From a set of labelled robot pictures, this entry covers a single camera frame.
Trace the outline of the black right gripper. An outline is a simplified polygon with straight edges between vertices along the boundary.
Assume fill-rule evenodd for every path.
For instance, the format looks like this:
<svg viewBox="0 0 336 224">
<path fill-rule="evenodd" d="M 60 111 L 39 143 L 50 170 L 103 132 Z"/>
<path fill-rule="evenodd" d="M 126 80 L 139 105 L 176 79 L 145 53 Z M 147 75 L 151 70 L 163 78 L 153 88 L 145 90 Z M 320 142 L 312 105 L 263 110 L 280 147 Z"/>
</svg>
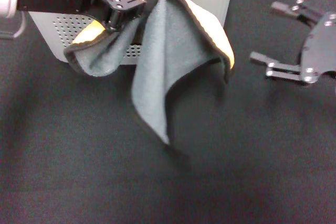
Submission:
<svg viewBox="0 0 336 224">
<path fill-rule="evenodd" d="M 316 24 L 304 41 L 299 65 L 288 65 L 269 58 L 258 52 L 252 52 L 250 60 L 265 65 L 267 78 L 282 80 L 302 80 L 311 84 L 326 74 L 335 77 L 335 12 L 322 12 L 296 0 L 291 6 L 275 1 L 270 6 L 273 14 L 298 20 L 304 24 Z"/>
</svg>

